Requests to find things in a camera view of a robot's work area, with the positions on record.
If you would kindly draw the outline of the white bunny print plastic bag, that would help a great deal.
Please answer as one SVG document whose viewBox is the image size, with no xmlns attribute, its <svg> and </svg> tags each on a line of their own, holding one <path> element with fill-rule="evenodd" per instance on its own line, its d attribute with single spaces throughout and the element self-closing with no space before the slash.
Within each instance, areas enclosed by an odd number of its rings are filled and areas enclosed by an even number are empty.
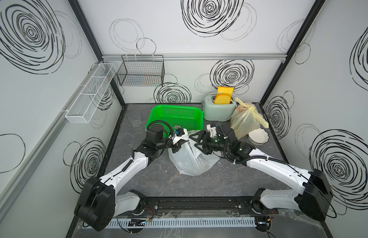
<svg viewBox="0 0 368 238">
<path fill-rule="evenodd" d="M 190 136 L 198 131 L 188 131 Z M 178 142 L 179 148 L 169 148 L 169 159 L 175 165 L 180 174 L 189 176 L 199 176 L 211 169 L 217 162 L 219 157 L 205 155 L 199 149 L 194 147 L 194 141 L 190 138 L 188 141 L 181 140 Z"/>
</svg>

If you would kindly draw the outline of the yellowish fruit print plastic bag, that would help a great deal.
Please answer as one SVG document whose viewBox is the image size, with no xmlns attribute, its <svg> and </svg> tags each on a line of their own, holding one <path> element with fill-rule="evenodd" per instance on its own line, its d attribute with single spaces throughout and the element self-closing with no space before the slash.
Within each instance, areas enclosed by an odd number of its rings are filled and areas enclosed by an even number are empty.
<svg viewBox="0 0 368 238">
<path fill-rule="evenodd" d="M 239 103 L 231 116 L 230 127 L 234 130 L 237 139 L 241 139 L 250 132 L 260 129 L 261 126 L 269 128 L 269 123 L 260 114 L 256 106 L 252 103 L 244 103 L 241 99 L 235 98 Z"/>
</svg>

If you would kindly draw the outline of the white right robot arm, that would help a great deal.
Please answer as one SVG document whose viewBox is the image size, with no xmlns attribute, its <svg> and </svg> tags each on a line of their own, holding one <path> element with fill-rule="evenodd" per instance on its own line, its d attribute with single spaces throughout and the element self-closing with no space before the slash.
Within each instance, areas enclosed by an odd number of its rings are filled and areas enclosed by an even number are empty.
<svg viewBox="0 0 368 238">
<path fill-rule="evenodd" d="M 255 213 L 292 209 L 316 221 L 326 220 L 333 193 L 321 170 L 308 171 L 275 159 L 253 145 L 238 140 L 229 126 L 209 125 L 206 130 L 196 132 L 189 138 L 204 155 L 220 152 L 229 162 L 264 172 L 289 187 L 288 190 L 258 189 L 250 201 Z"/>
</svg>

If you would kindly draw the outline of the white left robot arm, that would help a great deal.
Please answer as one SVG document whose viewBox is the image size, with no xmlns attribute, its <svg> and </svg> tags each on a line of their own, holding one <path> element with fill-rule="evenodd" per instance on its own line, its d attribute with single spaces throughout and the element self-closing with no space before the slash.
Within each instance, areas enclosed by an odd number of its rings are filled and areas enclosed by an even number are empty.
<svg viewBox="0 0 368 238">
<path fill-rule="evenodd" d="M 187 142 L 188 131 L 174 130 L 164 121 L 153 121 L 147 125 L 146 137 L 131 151 L 131 156 L 100 178 L 89 178 L 81 191 L 74 215 L 96 231 L 103 230 L 112 218 L 126 212 L 143 213 L 145 196 L 137 190 L 125 194 L 119 191 L 141 170 L 148 167 L 166 149 L 177 152 L 182 142 Z"/>
</svg>

